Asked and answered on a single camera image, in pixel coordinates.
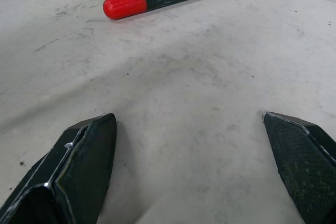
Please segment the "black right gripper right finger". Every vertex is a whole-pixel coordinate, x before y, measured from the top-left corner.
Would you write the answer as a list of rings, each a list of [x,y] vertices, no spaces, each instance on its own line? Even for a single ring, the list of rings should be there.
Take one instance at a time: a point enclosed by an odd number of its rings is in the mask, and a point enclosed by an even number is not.
[[[336,224],[336,141],[293,116],[265,112],[262,120],[278,173],[305,224]]]

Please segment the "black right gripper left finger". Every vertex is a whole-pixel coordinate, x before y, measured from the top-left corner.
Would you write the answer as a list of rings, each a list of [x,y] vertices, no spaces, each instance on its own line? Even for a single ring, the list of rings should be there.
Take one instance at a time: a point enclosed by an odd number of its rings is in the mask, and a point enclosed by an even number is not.
[[[72,125],[0,208],[0,224],[96,224],[109,188],[117,121],[109,113]]]

